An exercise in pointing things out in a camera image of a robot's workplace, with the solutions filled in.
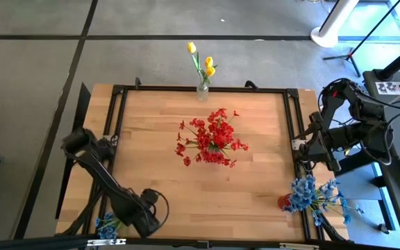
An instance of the wooden tabletop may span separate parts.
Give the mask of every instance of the wooden tabletop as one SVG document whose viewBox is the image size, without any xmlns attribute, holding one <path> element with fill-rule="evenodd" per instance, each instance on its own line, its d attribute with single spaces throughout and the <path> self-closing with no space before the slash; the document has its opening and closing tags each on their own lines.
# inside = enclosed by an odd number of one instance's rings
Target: wooden tabletop
<svg viewBox="0 0 400 250">
<path fill-rule="evenodd" d="M 84 127 L 100 138 L 113 85 L 97 84 Z M 303 120 L 316 111 L 314 91 L 299 90 Z M 234 168 L 193 162 L 189 167 L 174 153 L 178 124 L 192 118 L 206 120 L 211 111 L 227 108 L 240 114 L 233 120 L 234 138 L 249 144 L 248 151 L 231 151 Z M 114 112 L 112 128 L 116 122 Z M 293 115 L 295 133 L 297 119 Z M 181 133 L 182 137 L 190 136 Z M 196 149 L 188 149 L 195 156 Z M 334 178 L 324 165 L 314 174 L 318 183 Z M 113 174 L 120 185 L 141 193 L 145 188 L 162 192 L 169 200 L 166 224 L 151 237 L 193 240 L 288 240 L 303 242 L 299 213 L 282 212 L 277 199 L 291 192 L 294 180 L 292 154 L 283 97 L 280 94 L 211 92 L 199 102 L 195 92 L 132 90 L 127 94 L 122 131 Z M 64 231 L 88 202 L 92 178 L 78 165 L 72 169 L 56 232 Z M 157 217 L 166 213 L 159 200 Z M 338 233 L 348 238 L 343 218 L 326 213 Z M 313 238 L 317 238 L 311 216 Z M 124 237 L 137 237 L 133 227 L 120 229 Z"/>
</svg>

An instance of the concrete floor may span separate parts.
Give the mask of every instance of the concrete floor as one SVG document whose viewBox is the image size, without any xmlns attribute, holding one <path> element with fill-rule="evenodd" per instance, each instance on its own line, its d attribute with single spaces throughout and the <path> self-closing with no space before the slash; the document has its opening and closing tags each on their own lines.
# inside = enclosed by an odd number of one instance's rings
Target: concrete floor
<svg viewBox="0 0 400 250">
<path fill-rule="evenodd" d="M 81 33 L 90 0 L 0 0 L 0 34 Z M 354 17 L 343 34 L 364 35 Z M 377 20 L 384 8 L 378 6 Z M 302 35 L 322 24 L 326 10 L 306 1 L 100 1 L 90 34 L 208 34 Z M 380 35 L 396 36 L 394 22 Z M 188 41 L 87 41 L 76 70 L 50 161 L 34 207 L 26 237 L 53 235 L 64 155 L 60 140 L 70 132 L 79 86 L 95 83 L 133 84 L 136 76 L 149 85 L 194 85 L 197 76 L 185 51 Z M 246 80 L 259 87 L 309 88 L 319 92 L 336 78 L 355 77 L 344 60 L 323 61 L 345 54 L 357 43 L 323 49 L 311 41 L 195 41 L 201 56 L 212 55 L 220 65 L 211 79 L 215 86 L 242 86 Z M 361 71 L 386 66 L 400 54 L 398 44 L 365 44 L 355 56 Z M 10 238 L 22 209 L 35 161 L 67 78 L 77 41 L 0 40 L 0 240 Z M 345 120 L 341 110 L 336 119 Z M 367 239 L 367 235 L 351 234 Z"/>
</svg>

